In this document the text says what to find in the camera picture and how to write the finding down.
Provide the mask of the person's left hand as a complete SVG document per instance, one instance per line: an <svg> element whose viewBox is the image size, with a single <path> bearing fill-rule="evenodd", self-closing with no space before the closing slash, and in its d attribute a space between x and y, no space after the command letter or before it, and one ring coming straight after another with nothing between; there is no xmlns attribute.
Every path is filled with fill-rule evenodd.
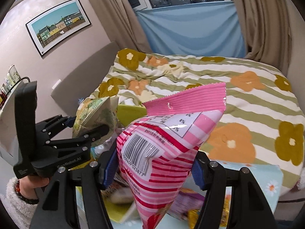
<svg viewBox="0 0 305 229"><path fill-rule="evenodd" d="M30 200L37 200L37 188L45 187L49 184L49 178L40 176L26 176L19 180L20 194Z"/></svg>

